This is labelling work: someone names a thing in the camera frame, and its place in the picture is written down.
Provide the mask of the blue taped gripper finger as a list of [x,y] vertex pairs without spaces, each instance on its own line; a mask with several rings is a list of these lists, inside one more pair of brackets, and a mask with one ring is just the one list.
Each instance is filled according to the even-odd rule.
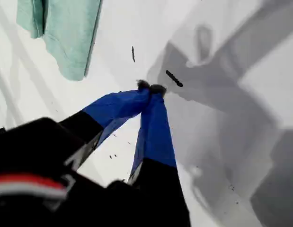
[[129,183],[141,196],[139,214],[148,226],[189,227],[164,103],[166,89],[152,85],[150,92],[150,101],[141,113]]
[[140,114],[149,100],[149,83],[138,80],[136,90],[107,94],[61,121],[61,126],[83,141],[83,147],[70,155],[65,165],[77,170],[105,139]]

